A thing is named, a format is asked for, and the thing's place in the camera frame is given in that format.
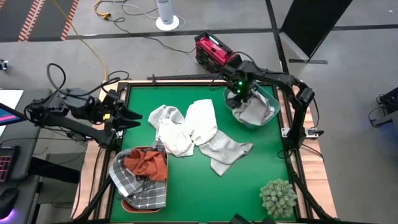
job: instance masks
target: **gray cloth in bin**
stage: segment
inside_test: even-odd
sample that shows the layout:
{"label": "gray cloth in bin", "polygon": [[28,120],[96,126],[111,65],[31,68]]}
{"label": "gray cloth in bin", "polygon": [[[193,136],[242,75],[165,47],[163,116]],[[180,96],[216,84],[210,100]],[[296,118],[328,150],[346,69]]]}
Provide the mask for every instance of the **gray cloth in bin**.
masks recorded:
{"label": "gray cloth in bin", "polygon": [[[247,102],[242,102],[239,108],[233,109],[232,114],[241,123],[261,126],[273,117],[275,108],[258,91],[251,91],[252,97]],[[236,96],[234,93],[228,93],[228,99],[234,96]]]}

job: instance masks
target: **black table leg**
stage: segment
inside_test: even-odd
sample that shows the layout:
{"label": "black table leg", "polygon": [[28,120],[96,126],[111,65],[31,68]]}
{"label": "black table leg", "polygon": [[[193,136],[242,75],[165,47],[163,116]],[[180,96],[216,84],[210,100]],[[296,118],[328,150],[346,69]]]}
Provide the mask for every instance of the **black table leg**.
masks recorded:
{"label": "black table leg", "polygon": [[39,175],[73,184],[78,184],[80,179],[80,171],[36,157],[30,162],[29,175]]}

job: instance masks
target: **orange basket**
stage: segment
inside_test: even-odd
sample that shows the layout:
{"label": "orange basket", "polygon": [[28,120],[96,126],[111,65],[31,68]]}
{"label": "orange basket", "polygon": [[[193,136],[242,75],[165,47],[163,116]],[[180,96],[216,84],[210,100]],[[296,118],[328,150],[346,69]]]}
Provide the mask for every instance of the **orange basket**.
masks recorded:
{"label": "orange basket", "polygon": [[[138,146],[135,147],[133,150],[143,150],[147,149],[150,146]],[[169,173],[169,155],[166,153],[166,168],[167,173]],[[124,199],[122,200],[122,207],[126,212],[129,213],[154,213],[160,211],[162,208],[155,208],[155,209],[136,209],[133,206],[129,205]]]}

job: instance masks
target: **red battery pack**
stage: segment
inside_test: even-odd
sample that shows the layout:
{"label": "red battery pack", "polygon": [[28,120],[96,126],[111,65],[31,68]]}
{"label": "red battery pack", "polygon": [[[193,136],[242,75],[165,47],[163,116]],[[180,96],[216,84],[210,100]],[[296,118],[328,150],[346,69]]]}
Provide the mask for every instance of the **red battery pack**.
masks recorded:
{"label": "red battery pack", "polygon": [[233,51],[209,31],[196,36],[195,42],[198,63],[211,73],[220,72],[226,64],[237,68],[242,63],[240,55],[231,56]]}

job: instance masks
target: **plaid cloth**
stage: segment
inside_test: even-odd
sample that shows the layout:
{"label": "plaid cloth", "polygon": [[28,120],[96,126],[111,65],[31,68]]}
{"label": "plaid cloth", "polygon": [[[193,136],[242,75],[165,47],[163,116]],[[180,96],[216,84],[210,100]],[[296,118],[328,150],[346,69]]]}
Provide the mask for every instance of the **plaid cloth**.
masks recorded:
{"label": "plaid cloth", "polygon": [[[166,207],[166,181],[153,181],[147,177],[136,176],[125,168],[124,158],[133,149],[119,152],[109,169],[114,184],[126,202],[135,209],[155,209]],[[165,157],[163,145],[158,148],[148,147],[149,150],[161,151]]]}

